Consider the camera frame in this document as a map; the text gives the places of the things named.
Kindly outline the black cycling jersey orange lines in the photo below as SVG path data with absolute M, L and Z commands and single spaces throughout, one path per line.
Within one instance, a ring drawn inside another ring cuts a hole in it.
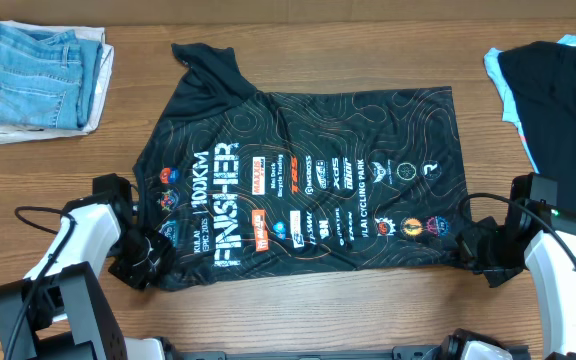
M 186 72 L 133 168 L 175 252 L 159 288 L 458 263 L 450 87 L 264 92 L 230 48 L 172 52 Z

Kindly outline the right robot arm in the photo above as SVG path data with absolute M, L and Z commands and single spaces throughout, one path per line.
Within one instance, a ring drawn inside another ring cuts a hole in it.
M 547 359 L 576 359 L 576 214 L 557 205 L 556 181 L 515 178 L 503 224 L 485 218 L 457 237 L 464 267 L 498 287 L 522 271 L 535 286 Z

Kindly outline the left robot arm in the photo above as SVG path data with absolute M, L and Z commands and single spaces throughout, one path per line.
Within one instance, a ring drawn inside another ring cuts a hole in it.
M 7 359 L 175 359 L 165 338 L 122 334 L 98 277 L 109 271 L 137 290 L 159 283 L 173 263 L 171 242 L 135 223 L 132 186 L 97 177 L 92 193 L 59 210 L 60 228 L 22 279 L 0 286 L 0 342 Z

